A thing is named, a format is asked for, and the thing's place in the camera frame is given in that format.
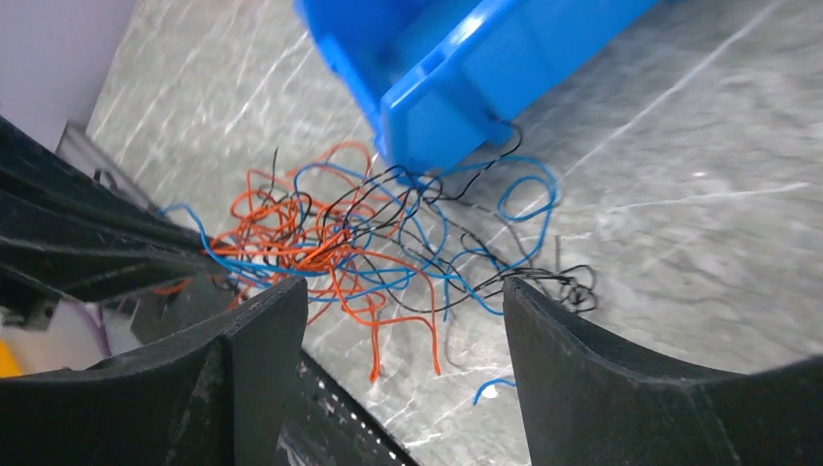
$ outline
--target marble floor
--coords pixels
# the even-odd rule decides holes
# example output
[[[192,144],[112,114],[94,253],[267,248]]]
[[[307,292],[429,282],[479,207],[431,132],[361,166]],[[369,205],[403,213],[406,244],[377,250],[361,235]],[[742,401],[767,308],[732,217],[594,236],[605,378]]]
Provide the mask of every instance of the marble floor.
[[[549,234],[563,263],[599,272],[587,318],[731,371],[823,352],[822,23],[816,0],[661,2],[518,119],[521,153],[562,178]],[[214,232],[274,147],[286,169],[372,139],[288,0],[143,0],[88,131],[158,203],[190,203]],[[472,201],[493,208],[513,175],[488,172]],[[536,189],[508,209],[533,209]],[[514,253],[499,225],[466,221]],[[423,464],[528,464],[515,390],[471,403],[511,376],[503,321],[454,314],[440,377],[415,325],[383,332],[376,383],[368,331],[347,317],[319,319],[304,346]]]

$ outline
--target blue plastic bin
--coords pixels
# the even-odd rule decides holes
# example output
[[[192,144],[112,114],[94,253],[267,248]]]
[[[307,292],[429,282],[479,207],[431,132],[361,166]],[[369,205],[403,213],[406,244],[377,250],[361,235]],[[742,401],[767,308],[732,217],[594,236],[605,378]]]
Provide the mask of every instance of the blue plastic bin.
[[[506,142],[516,117],[657,0],[296,0],[388,165]]]

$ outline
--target white vein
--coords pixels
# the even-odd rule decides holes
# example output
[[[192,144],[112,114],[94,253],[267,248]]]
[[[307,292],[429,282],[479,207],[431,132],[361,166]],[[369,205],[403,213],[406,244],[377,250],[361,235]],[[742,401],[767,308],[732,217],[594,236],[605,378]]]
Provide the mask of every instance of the white vein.
[[[631,120],[629,120],[629,122],[627,122],[623,126],[617,128],[616,131],[611,133],[605,140],[603,140],[600,144],[595,146],[594,149],[592,149],[590,152],[588,152],[586,155],[584,155],[580,160],[578,160],[577,163],[575,163],[575,165],[573,165],[572,168],[570,168],[566,172],[566,174],[563,176],[563,178],[564,179],[567,178],[583,162],[585,162],[586,160],[591,158],[594,154],[596,154],[600,150],[602,150],[603,147],[606,146],[606,144],[613,141],[615,138],[618,138],[621,135],[625,134],[626,131],[628,131],[629,129],[633,128],[643,117],[645,117],[646,115],[651,113],[661,103],[663,103],[663,101],[668,99],[672,94],[674,94],[674,93],[680,91],[681,89],[683,89],[692,79],[694,79],[695,76],[697,76],[703,70],[705,70],[709,66],[709,64],[711,64],[714,60],[717,59],[718,56],[720,56],[724,51],[726,51],[726,49],[728,49],[729,46],[731,46],[733,43],[740,40],[746,34],[751,32],[755,27],[760,25],[764,20],[766,20],[766,18],[769,17],[772,14],[772,12],[782,3],[783,3],[783,0],[776,0],[773,3],[771,3],[770,6],[763,9],[763,11],[761,11],[759,14],[757,14],[752,20],[750,20],[738,32],[732,34],[732,36],[730,36],[728,39],[723,41],[722,44],[720,44],[712,53],[710,53],[706,58],[704,58],[700,63],[698,63],[697,66],[692,68],[691,71],[689,71],[682,78],[680,78],[680,80],[677,81],[675,83],[675,85],[673,85],[672,87],[667,89],[665,92],[660,94],[656,99],[654,99],[651,102],[651,104],[649,104],[640,113],[638,113],[635,117],[633,117]],[[517,215],[522,216],[523,214],[531,211],[532,209],[535,208],[535,206],[537,205],[538,202],[540,202],[540,199],[535,199],[528,206],[523,208],[523,210],[521,210],[520,213],[517,214]],[[489,243],[494,241],[496,238],[498,238],[500,235],[502,235],[503,232],[505,232],[505,231],[506,231],[505,227],[501,228],[500,231],[498,231],[497,234],[495,234],[492,237],[492,239],[489,241]]]
[[[287,57],[289,57],[292,53],[294,53],[301,46],[303,46],[303,43],[306,42],[306,38],[308,38],[308,37],[309,37],[309,32],[308,31],[304,32],[303,35],[301,35],[300,38],[297,40],[297,42],[292,44],[291,47],[289,47],[288,49],[284,50],[280,54],[280,56],[277,59],[275,59],[275,61],[272,63],[272,66],[269,67],[269,70],[266,72],[266,74],[263,76],[263,78],[260,80],[260,82],[254,88],[254,91],[251,93],[251,95],[248,97],[246,102],[243,104],[240,111],[234,116],[234,118],[232,118],[231,121],[229,121],[229,123],[223,129],[223,134],[229,134],[232,131],[232,129],[234,129],[234,127],[237,126],[237,123],[238,123],[238,121],[240,121],[240,118],[242,118],[248,112],[249,107],[251,107],[251,102],[254,100],[254,98],[257,97],[257,94],[259,94],[260,91],[263,90],[263,87],[266,85],[266,83],[272,77],[272,74],[275,72],[275,70],[278,68],[278,66],[280,66],[280,64]]]
[[[732,192],[713,192],[710,194],[699,194],[695,196],[687,196],[680,199],[664,199],[661,201],[640,202],[637,204],[627,204],[625,206],[610,207],[606,212],[625,213],[632,209],[649,206],[673,206],[678,204],[696,204],[701,202],[717,202],[734,199],[742,199],[750,196],[757,196],[762,194],[777,194],[780,192],[789,192],[796,189],[807,187],[808,183],[791,183],[786,186],[776,187],[773,189],[759,189],[754,191],[732,191]]]

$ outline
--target wire bundle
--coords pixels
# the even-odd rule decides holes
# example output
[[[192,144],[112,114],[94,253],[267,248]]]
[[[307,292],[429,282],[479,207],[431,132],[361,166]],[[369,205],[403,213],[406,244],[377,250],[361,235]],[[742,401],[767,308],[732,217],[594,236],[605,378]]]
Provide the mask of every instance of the wire bundle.
[[[265,288],[289,275],[317,278],[310,289],[310,300],[322,303],[309,324],[315,322],[337,304],[357,323],[370,328],[373,365],[370,380],[379,376],[379,328],[406,321],[419,321],[426,325],[432,337],[434,370],[441,372],[438,361],[436,314],[442,312],[444,320],[448,310],[459,303],[475,300],[487,312],[501,316],[487,300],[501,292],[494,285],[507,277],[521,277],[538,283],[560,283],[560,300],[575,312],[590,311],[597,306],[592,292],[594,272],[590,267],[576,266],[562,272],[551,272],[534,265],[534,258],[543,247],[551,211],[557,200],[557,182],[537,159],[513,155],[522,141],[499,157],[478,164],[459,166],[438,176],[411,173],[402,167],[390,167],[372,175],[372,160],[368,150],[353,142],[335,145],[311,163],[286,172],[278,178],[277,152],[272,163],[272,173],[251,169],[246,175],[246,190],[231,204],[231,216],[237,225],[217,235],[210,241],[202,222],[188,206],[178,204],[165,210],[184,209],[195,219],[200,228],[204,249],[215,261],[232,274],[228,283],[242,288],[239,298],[252,288]],[[333,155],[341,150],[355,150],[365,159],[365,169],[358,173],[332,163]],[[531,170],[528,175],[510,184],[491,210],[471,204],[464,199],[469,187],[485,171],[495,165],[525,164]],[[446,194],[444,179],[454,175],[473,173],[469,181],[456,195]],[[319,174],[331,175],[347,186],[346,192],[330,200],[321,200],[303,188],[306,177]],[[546,203],[532,212],[512,216],[505,206],[511,194],[524,183],[537,183],[545,188]],[[500,222],[517,243],[521,257],[508,262],[492,251],[483,240],[461,226],[444,212],[445,204],[454,204],[494,218]],[[436,243],[429,242],[421,222],[421,213],[430,217],[443,231]],[[512,223],[537,218],[540,234],[537,242],[528,250],[523,247]],[[447,240],[449,232],[459,231],[460,251],[449,256]],[[393,244],[402,254],[380,252],[378,245]],[[494,274],[471,284],[460,272],[457,262],[461,259],[479,258],[488,262]],[[574,275],[588,272],[589,285],[581,284]],[[430,297],[424,309],[408,306],[397,293],[409,289],[412,283],[422,281]],[[435,281],[442,282],[443,305],[437,306]],[[389,300],[417,316],[380,318],[379,311]]]

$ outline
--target black plastic part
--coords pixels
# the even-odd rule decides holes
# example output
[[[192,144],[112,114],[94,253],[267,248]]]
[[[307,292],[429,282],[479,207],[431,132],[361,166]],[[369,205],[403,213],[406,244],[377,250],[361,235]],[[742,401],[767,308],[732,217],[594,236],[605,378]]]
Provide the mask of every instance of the black plastic part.
[[[198,233],[111,194],[1,117],[0,212],[5,280],[46,298],[99,302],[222,273]]]
[[[171,296],[151,291],[142,293],[130,300],[137,304],[136,307],[123,306],[121,311],[134,313],[131,331],[138,340],[153,342],[226,311],[234,301],[235,293],[216,286],[213,280],[209,275],[197,276],[187,287]]]
[[[816,464],[823,357],[740,375],[635,345],[520,280],[504,287],[535,465]]]
[[[307,318],[290,279],[88,370],[0,380],[2,464],[270,466]]]

